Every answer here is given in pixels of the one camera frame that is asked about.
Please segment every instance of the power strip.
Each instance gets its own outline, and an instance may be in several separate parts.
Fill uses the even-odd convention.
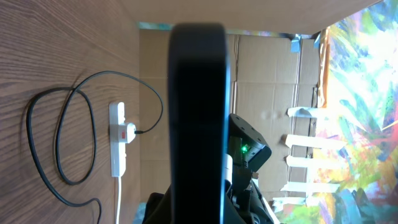
[[[126,171],[126,144],[136,137],[136,126],[133,123],[124,123],[124,121],[124,103],[110,103],[109,140],[112,177],[123,176]]]

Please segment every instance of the multicolored artwork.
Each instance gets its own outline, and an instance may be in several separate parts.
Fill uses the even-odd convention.
[[[318,169],[316,206],[284,205],[282,223],[398,223],[398,0],[385,0],[330,27],[328,109],[352,116],[318,119],[317,137],[346,141],[314,149],[346,169]]]

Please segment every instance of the brown wood surface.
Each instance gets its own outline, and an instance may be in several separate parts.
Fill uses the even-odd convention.
[[[68,207],[42,182],[27,143],[24,110],[38,92],[72,86],[101,70],[138,77],[139,31],[132,4],[124,0],[0,0],[0,223],[96,223],[95,202]],[[138,125],[138,86],[135,81],[109,75],[83,87],[95,113],[98,154],[88,180],[73,187],[57,175],[52,148],[67,93],[42,98],[34,110],[34,140],[47,177],[72,202],[98,197],[103,205],[101,223],[114,223],[118,190],[110,175],[108,105],[123,100],[126,119]],[[89,169],[91,135],[88,108],[76,96],[60,144],[62,166],[71,180],[81,179]],[[120,223],[132,222],[139,203],[139,158],[137,138],[127,146]]]

